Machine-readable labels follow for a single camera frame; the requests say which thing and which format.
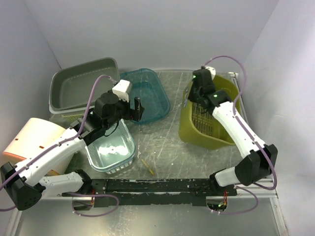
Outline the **olive green plastic basket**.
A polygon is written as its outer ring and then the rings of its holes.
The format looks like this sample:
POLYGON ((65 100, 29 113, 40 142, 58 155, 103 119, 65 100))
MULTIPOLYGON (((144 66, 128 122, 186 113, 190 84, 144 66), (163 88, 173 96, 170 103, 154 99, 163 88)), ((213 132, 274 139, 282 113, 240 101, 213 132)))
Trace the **olive green plastic basket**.
POLYGON ((183 91, 181 105, 179 138, 189 144, 206 149, 219 149, 235 145, 225 128, 208 112, 204 112, 201 105, 189 100, 192 82, 183 91))

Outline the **light blue perforated basket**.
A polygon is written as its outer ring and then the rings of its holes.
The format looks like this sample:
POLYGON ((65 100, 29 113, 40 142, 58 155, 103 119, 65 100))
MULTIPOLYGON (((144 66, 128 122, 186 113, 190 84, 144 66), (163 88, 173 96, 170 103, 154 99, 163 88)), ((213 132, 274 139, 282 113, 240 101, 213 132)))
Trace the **light blue perforated basket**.
POLYGON ((111 175, 133 163, 137 147, 124 120, 120 120, 104 136, 88 145, 86 152, 94 170, 111 175))

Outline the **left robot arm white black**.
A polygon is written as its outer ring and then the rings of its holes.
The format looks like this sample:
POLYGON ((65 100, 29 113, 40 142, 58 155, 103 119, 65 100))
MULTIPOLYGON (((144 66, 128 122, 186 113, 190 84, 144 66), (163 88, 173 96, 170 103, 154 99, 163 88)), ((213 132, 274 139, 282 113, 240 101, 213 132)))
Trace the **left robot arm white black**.
POLYGON ((87 107, 84 116, 71 124, 55 143, 43 149, 37 157, 16 165, 5 163, 0 168, 1 189, 5 189, 18 210, 35 205, 44 194, 72 194, 86 196, 92 191, 92 180, 83 171, 48 177, 46 174, 61 161, 105 135, 121 119, 140 121, 144 112, 139 97, 132 109, 113 89, 87 107))

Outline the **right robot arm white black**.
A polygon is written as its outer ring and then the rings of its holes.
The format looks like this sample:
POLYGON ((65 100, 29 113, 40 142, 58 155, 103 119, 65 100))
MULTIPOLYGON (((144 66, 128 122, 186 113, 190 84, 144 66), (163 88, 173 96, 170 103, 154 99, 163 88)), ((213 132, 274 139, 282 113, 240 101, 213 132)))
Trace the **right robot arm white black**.
POLYGON ((277 148, 275 145, 267 145, 253 132, 236 110, 235 103, 226 91, 215 88, 209 68, 203 67, 192 73, 188 99, 201 105, 204 111, 223 126, 242 157, 235 167, 212 175, 214 180, 209 183, 209 191, 218 196, 228 185, 257 185, 259 180, 269 175, 273 175, 274 184, 265 189, 274 190, 278 183, 275 172, 277 148))

